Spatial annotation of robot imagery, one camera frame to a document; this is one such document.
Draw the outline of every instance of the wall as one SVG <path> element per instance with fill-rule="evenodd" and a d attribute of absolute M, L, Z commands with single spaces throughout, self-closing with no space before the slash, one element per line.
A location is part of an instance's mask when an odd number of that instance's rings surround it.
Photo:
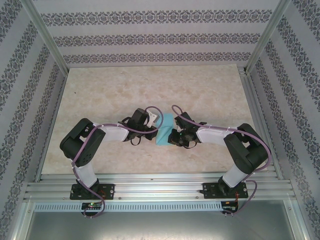
<path fill-rule="evenodd" d="M 251 73 L 311 239 L 320 239 L 319 19 L 319 0 L 291 1 Z"/>
<path fill-rule="evenodd" d="M 0 240 L 33 182 L 64 76 L 18 0 L 0 0 Z"/>
<path fill-rule="evenodd" d="M 71 68 L 245 66 L 279 0 L 35 0 Z"/>

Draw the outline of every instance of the table surface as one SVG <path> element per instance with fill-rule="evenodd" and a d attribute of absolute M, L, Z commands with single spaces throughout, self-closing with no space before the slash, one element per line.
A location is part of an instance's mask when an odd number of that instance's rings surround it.
<path fill-rule="evenodd" d="M 82 118 L 117 123 L 137 108 L 179 105 L 196 122 L 221 127 L 252 126 L 236 65 L 72 68 L 54 124 L 42 174 L 71 174 L 61 140 Z M 158 146 L 155 139 L 105 142 L 91 161 L 103 174 L 226 172 L 233 160 L 226 147 L 198 144 L 185 149 Z"/>

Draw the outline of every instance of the purple cable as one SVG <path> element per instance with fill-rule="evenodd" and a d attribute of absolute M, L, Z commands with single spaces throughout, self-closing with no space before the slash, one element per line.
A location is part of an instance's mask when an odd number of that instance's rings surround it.
<path fill-rule="evenodd" d="M 271 163 L 271 152 L 270 152 L 270 149 L 269 149 L 268 146 L 264 143 L 264 141 L 262 141 L 260 138 L 258 138 L 258 137 L 256 137 L 256 136 L 252 135 L 251 133 L 248 133 L 248 132 L 246 132 L 246 131 L 241 131 L 241 130 L 238 130 L 238 129 L 234 129 L 234 128 L 230 128 L 230 127 L 227 128 L 227 127 L 220 127 L 220 126 L 201 125 L 201 124 L 199 124 L 199 123 L 196 123 L 196 122 L 194 122 L 194 121 L 191 121 L 191 120 L 189 120 L 189 119 L 181 116 L 181 115 L 175 110 L 175 108 L 177 108 L 177 109 L 180 110 L 181 113 L 183 113 L 181 107 L 179 107 L 178 105 L 172 105 L 171 108 L 172 108 L 172 110 L 174 111 L 174 113 L 175 113 L 179 118 L 187 121 L 188 123 L 191 123 L 191 124 L 194 124 L 194 125 L 196 125 L 196 126 L 199 126 L 199 127 L 201 127 L 201 128 L 217 129 L 217 130 L 222 130 L 222 131 L 237 132 L 237 133 L 240 133 L 240 134 L 243 134 L 243 135 L 247 135 L 247 136 L 249 136 L 250 138 L 253 138 L 254 140 L 257 140 L 257 141 L 265 148 L 265 150 L 266 150 L 266 152 L 267 152 L 267 154 L 268 154 L 268 161 L 266 162 L 265 165 L 263 165 L 263 166 L 260 167 L 260 168 L 257 168 L 254 172 L 258 172 L 258 171 L 261 171 L 262 169 L 265 169 L 265 168 L 268 167 L 269 164 Z M 247 176 L 243 179 L 243 181 L 245 181 L 247 178 L 249 178 L 252 174 L 253 174 L 253 173 L 247 175 Z M 237 211 L 237 213 L 238 213 L 239 211 L 242 211 L 243 208 L 251 201 L 251 199 L 254 197 L 254 195 L 255 195 L 255 193 L 256 193 L 256 191 L 257 191 L 257 188 L 258 188 L 258 184 L 257 184 L 256 181 L 254 181 L 254 180 L 246 180 L 246 181 L 247 181 L 247 182 L 252 182 L 252 183 L 254 183 L 254 184 L 255 184 L 255 188 L 254 188 L 254 190 L 253 190 L 253 193 L 252 193 L 251 196 L 249 197 L 249 199 L 248 199 L 248 200 L 245 202 L 245 204 Z"/>
<path fill-rule="evenodd" d="M 78 160 L 78 158 L 79 158 L 80 154 L 82 153 L 82 151 L 85 149 L 85 146 L 87 145 L 90 137 L 91 137 L 92 134 L 95 132 L 95 130 L 97 130 L 98 128 L 105 127 L 105 126 L 113 126 L 113 127 L 118 127 L 118 128 L 126 129 L 126 130 L 129 130 L 129 131 L 131 131 L 131 132 L 138 133 L 138 134 L 152 134 L 152 133 L 156 132 L 156 131 L 162 126 L 162 123 L 164 122 L 164 114 L 163 114 L 162 111 L 161 111 L 158 107 L 156 107 L 156 106 L 148 106 L 148 107 L 145 109 L 145 111 L 146 111 L 147 109 L 157 109 L 158 112 L 159 112 L 160 115 L 161 115 L 161 122 L 160 122 L 159 126 L 158 126 L 156 129 L 154 129 L 154 130 L 152 130 L 152 131 L 138 131 L 138 130 L 131 129 L 131 128 L 129 128 L 129 127 L 126 127 L 126 126 L 123 126 L 123 125 L 120 125 L 120 124 L 115 124 L 115 123 L 105 123 L 105 124 L 97 125 L 97 126 L 95 126 L 95 127 L 92 129 L 92 131 L 91 131 L 91 132 L 89 133 L 89 135 L 86 137 L 86 139 L 85 139 L 84 143 L 82 144 L 80 150 L 78 151 L 78 153 L 77 153 L 76 156 L 74 157 L 73 161 L 71 162 L 71 166 L 72 166 L 73 173 L 74 173 L 76 179 L 78 180 L 78 182 L 79 182 L 86 190 L 88 190 L 90 193 L 92 193 L 93 195 L 97 196 L 97 197 L 101 200 L 101 203 L 103 204 L 102 210 L 101 210 L 100 212 L 98 212 L 96 215 L 93 215 L 93 216 L 87 216 L 87 215 L 86 215 L 86 211 L 87 211 L 87 209 L 88 209 L 88 208 L 86 208 L 86 209 L 83 211 L 83 215 L 84 215 L 85 218 L 90 218 L 90 219 L 92 219 L 92 218 L 96 218 L 96 217 L 98 217 L 99 215 L 101 215 L 101 214 L 105 211 L 105 209 L 106 209 L 106 203 L 105 203 L 105 200 L 103 199 L 102 196 L 100 196 L 100 195 L 97 194 L 96 192 L 92 191 L 89 187 L 87 187 L 87 186 L 84 184 L 84 182 L 82 182 L 82 181 L 80 180 L 80 177 L 79 177 L 79 175 L 78 175 L 77 172 L 76 172 L 76 167 L 75 167 L 76 161 Z"/>

